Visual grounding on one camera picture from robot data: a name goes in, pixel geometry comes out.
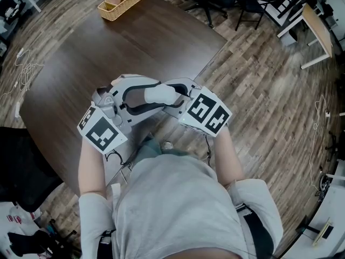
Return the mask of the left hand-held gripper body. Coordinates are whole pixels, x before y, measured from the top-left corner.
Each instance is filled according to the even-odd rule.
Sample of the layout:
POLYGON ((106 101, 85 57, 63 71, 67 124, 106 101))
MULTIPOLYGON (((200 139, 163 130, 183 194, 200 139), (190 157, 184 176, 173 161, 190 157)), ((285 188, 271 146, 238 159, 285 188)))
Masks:
POLYGON ((129 90, 126 87, 101 87, 91 96, 91 105, 77 124, 80 135, 101 154, 127 141, 134 118, 125 103, 129 90))

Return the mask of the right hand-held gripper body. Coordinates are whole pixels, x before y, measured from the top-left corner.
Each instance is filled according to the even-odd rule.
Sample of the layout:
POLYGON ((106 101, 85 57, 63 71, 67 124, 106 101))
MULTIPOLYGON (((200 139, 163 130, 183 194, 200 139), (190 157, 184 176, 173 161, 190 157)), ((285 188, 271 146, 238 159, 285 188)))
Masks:
POLYGON ((232 112, 206 87, 193 88, 189 98, 178 122, 200 133, 216 137, 231 118, 232 112))

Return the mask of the person's right forearm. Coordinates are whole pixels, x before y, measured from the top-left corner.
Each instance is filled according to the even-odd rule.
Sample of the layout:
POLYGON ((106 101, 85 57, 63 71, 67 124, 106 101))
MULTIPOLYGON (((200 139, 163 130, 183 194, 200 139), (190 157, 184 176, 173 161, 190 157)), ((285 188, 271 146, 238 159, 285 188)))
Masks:
POLYGON ((226 188, 234 181, 243 180, 243 168, 227 126, 224 126, 213 139, 213 148, 218 182, 226 188))

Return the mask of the person's left forearm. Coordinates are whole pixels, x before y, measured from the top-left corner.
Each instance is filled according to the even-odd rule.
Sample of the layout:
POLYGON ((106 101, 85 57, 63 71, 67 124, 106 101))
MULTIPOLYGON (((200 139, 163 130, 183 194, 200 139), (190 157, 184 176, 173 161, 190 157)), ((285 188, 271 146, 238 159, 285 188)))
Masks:
POLYGON ((106 198, 103 156, 85 138, 81 145, 78 183, 80 195, 96 193, 106 198))

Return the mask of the person's trouser leg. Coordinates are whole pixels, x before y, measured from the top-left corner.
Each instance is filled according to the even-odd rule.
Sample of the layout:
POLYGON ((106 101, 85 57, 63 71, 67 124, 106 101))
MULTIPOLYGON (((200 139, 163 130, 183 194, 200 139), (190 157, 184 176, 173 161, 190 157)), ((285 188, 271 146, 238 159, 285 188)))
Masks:
POLYGON ((163 155, 158 141, 152 137, 146 137, 140 144, 136 157, 133 161, 133 168, 139 167, 156 167, 159 165, 157 157, 163 155))

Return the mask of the wicker basket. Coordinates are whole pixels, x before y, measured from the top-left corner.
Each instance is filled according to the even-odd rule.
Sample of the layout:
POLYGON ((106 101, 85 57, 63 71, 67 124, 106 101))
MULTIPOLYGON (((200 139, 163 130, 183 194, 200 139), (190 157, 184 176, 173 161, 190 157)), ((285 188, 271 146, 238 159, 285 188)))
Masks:
POLYGON ((112 3, 111 0, 105 0, 98 5, 98 11, 103 19, 115 21, 139 1, 140 0, 119 0, 119 2, 115 4, 112 3))

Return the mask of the black mesh office chair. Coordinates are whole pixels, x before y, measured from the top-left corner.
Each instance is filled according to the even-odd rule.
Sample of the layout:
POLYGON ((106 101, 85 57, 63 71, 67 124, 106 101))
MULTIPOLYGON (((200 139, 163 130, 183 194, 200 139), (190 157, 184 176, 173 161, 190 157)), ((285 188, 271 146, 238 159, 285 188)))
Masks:
POLYGON ((0 202, 34 212, 62 182, 27 129, 0 127, 0 202))

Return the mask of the person's grey shirt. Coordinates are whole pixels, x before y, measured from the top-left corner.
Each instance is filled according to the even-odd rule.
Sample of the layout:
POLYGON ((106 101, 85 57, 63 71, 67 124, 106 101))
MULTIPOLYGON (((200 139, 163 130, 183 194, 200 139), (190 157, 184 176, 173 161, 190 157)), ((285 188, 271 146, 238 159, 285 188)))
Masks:
POLYGON ((222 186, 215 171, 191 156, 172 154, 137 163, 112 201, 79 199, 83 259, 96 259, 101 235, 112 232, 113 259, 164 259, 181 251, 216 248, 254 258, 245 217, 254 211, 277 247, 284 230, 263 180, 222 186))

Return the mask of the white waste bin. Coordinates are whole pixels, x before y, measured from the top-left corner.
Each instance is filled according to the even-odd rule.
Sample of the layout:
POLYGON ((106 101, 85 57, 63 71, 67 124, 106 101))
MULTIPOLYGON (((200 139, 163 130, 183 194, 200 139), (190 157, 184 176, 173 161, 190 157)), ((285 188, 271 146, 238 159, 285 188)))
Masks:
POLYGON ((286 32, 280 39, 283 46, 290 46, 298 41, 298 37, 292 29, 286 32))

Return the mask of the clear bag with red labels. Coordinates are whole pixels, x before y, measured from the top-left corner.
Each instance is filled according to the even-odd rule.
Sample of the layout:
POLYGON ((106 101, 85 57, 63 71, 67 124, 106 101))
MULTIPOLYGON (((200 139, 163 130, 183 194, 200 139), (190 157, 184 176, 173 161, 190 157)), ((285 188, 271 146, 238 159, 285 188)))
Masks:
POLYGON ((27 212, 19 205, 10 208, 8 215, 6 216, 10 222, 18 224, 31 223, 42 215, 40 208, 34 212, 27 212))

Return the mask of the black chair base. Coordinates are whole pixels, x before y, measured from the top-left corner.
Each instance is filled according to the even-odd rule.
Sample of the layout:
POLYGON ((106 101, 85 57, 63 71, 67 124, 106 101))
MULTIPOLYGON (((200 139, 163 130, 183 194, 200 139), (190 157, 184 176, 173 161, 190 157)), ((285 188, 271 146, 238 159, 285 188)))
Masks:
POLYGON ((330 156, 327 159, 327 162, 331 162, 334 155, 336 155, 337 159, 345 160, 345 130, 341 131, 338 140, 336 135, 331 131, 329 131, 328 134, 331 136, 332 144, 325 148, 325 150, 330 151, 330 156))

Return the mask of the wooden top desk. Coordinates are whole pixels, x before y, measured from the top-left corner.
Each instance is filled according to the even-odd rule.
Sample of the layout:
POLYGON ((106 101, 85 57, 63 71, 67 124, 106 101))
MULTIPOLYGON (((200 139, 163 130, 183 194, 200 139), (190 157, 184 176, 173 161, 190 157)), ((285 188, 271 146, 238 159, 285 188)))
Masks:
POLYGON ((324 50, 323 55, 301 65, 300 68, 303 70, 327 58, 331 58, 333 56, 333 45, 328 29, 324 25, 321 18, 314 12, 314 10, 307 3, 302 7, 301 14, 297 18, 295 18, 291 23, 289 23, 281 32, 279 32, 277 34, 277 37, 281 38, 285 33, 287 33, 290 29, 296 26, 300 21, 304 21, 316 37, 313 41, 308 43, 308 46, 311 46, 312 44, 319 42, 324 50))

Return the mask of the black chair with white items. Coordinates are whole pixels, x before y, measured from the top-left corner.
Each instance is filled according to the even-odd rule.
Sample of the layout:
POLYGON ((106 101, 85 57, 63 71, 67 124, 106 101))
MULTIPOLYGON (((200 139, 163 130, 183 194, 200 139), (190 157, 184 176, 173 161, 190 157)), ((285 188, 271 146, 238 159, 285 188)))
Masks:
POLYGON ((0 0, 0 17, 10 25, 16 18, 19 18, 26 3, 23 0, 0 0))

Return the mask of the wooden board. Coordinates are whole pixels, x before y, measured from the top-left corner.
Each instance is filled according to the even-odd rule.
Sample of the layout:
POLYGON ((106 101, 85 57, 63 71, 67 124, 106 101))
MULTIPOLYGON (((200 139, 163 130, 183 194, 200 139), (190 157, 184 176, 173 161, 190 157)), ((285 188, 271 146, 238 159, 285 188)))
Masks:
POLYGON ((326 240, 333 229, 334 229, 334 227, 332 226, 332 222, 330 221, 330 218, 328 218, 325 225, 319 231, 317 237, 313 241, 312 246, 314 246, 314 247, 317 246, 322 238, 326 240))

